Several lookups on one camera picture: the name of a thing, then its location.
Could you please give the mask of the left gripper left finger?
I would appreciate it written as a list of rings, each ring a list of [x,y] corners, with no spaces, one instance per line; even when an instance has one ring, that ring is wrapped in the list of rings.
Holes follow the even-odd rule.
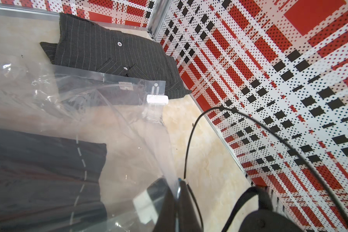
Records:
[[[153,231],[175,232],[177,221],[177,201],[164,178],[158,179],[155,182],[155,185],[158,186],[160,190],[165,190],[165,196]]]

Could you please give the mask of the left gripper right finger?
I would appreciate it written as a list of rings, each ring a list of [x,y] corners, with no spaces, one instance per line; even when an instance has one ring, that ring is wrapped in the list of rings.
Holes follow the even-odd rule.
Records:
[[[181,180],[178,197],[178,222],[180,232],[201,232],[200,223],[196,216],[188,186]]]

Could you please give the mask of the clear vacuum bag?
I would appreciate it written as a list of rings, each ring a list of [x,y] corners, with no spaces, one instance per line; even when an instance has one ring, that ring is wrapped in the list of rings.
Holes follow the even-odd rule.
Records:
[[[153,232],[165,190],[180,193],[165,105],[165,82],[103,74],[0,55],[0,129],[106,144],[99,179],[105,232]]]

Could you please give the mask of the black shirt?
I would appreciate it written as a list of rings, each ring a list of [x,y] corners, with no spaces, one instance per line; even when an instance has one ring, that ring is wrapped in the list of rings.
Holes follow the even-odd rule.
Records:
[[[0,129],[0,232],[105,232],[106,144]]]

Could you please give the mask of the grey pinstripe garment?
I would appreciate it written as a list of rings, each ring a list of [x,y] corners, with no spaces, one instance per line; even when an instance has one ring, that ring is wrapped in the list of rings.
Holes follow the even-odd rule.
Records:
[[[109,30],[75,15],[60,13],[59,42],[41,42],[40,46],[54,65],[165,81],[169,99],[191,94],[184,87],[176,60],[166,55],[160,43]]]

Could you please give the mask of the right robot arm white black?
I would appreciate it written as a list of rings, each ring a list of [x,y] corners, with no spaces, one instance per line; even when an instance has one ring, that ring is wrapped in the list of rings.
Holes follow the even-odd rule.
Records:
[[[273,211],[272,201],[268,193],[259,187],[248,188],[237,200],[231,214],[225,223],[222,231],[230,228],[239,210],[251,198],[258,197],[258,210],[248,214],[239,228],[240,232],[301,232],[295,223],[281,214]]]

